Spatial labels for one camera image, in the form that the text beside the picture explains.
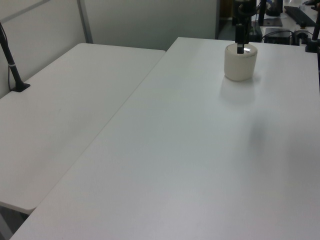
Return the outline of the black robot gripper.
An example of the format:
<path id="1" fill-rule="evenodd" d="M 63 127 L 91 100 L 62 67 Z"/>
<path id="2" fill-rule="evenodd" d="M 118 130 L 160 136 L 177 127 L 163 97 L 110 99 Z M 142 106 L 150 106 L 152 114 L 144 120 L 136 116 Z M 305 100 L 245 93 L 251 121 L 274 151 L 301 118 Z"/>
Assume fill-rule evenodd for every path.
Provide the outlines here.
<path id="1" fill-rule="evenodd" d="M 245 47 L 245 26 L 244 24 L 251 21 L 252 16 L 257 13 L 256 0 L 234 0 L 233 1 L 233 18 L 237 24 L 235 27 L 235 42 L 237 44 L 237 54 L 244 53 Z"/>

